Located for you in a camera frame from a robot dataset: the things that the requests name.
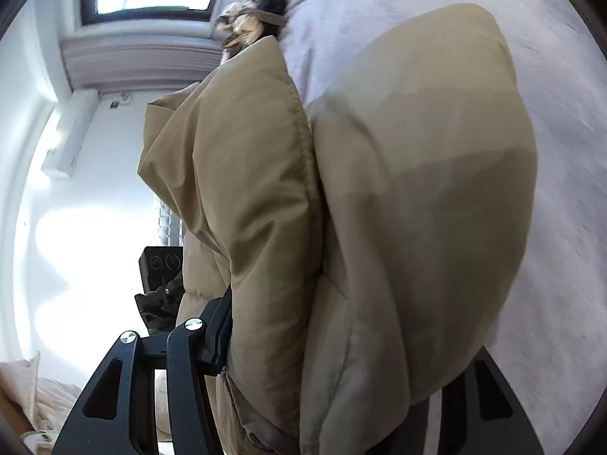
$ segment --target air conditioner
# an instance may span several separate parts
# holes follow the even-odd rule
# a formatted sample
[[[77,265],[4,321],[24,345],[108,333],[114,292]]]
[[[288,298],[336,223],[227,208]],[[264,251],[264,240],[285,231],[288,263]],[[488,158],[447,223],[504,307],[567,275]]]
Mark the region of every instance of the air conditioner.
[[[49,149],[42,164],[48,177],[69,178],[74,173],[78,155],[97,107],[99,93],[94,89],[79,89],[72,94],[57,124],[57,141]]]

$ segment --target metal screw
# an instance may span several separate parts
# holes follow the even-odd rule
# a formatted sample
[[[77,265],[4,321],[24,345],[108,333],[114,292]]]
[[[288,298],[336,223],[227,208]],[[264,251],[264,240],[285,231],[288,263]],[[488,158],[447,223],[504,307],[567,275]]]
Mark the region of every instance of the metal screw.
[[[199,328],[202,328],[202,320],[200,318],[190,318],[186,322],[186,328],[188,330],[198,330]]]
[[[123,344],[130,344],[137,338],[137,334],[135,332],[125,332],[120,336],[120,342]]]

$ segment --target pillow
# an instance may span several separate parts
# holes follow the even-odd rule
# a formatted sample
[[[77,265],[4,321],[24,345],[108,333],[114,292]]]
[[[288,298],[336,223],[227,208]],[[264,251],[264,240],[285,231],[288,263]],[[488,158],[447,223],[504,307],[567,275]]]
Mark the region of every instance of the pillow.
[[[30,424],[37,428],[38,419],[38,369],[40,353],[30,360],[0,363],[0,388],[6,396],[17,403]]]
[[[535,139],[477,5],[380,36],[309,111],[331,222],[300,447],[362,454],[481,348],[526,247]]]
[[[152,103],[139,174],[206,254],[229,269],[234,327],[230,383],[222,384],[234,385],[278,433],[297,439],[322,217],[311,134],[275,38]],[[210,297],[218,289],[208,282],[223,278],[217,272],[192,282],[184,271],[186,290],[212,288]],[[270,438],[250,435],[256,443]]]

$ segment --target gray bedsheet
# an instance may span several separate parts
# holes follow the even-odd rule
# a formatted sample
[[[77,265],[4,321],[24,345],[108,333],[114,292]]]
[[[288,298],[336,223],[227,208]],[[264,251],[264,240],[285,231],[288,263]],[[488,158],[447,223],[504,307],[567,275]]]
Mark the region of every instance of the gray bedsheet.
[[[560,455],[607,385],[607,63],[580,16],[567,0],[291,0],[281,45],[308,102],[384,31],[460,2],[508,39],[539,149],[529,247],[487,346]]]

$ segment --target black speaker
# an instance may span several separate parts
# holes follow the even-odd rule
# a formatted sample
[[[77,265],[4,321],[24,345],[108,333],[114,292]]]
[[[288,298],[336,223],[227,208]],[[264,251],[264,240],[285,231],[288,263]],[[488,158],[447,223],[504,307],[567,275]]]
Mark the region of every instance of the black speaker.
[[[181,271],[182,262],[181,246],[146,246],[139,258],[144,294],[171,282]]]

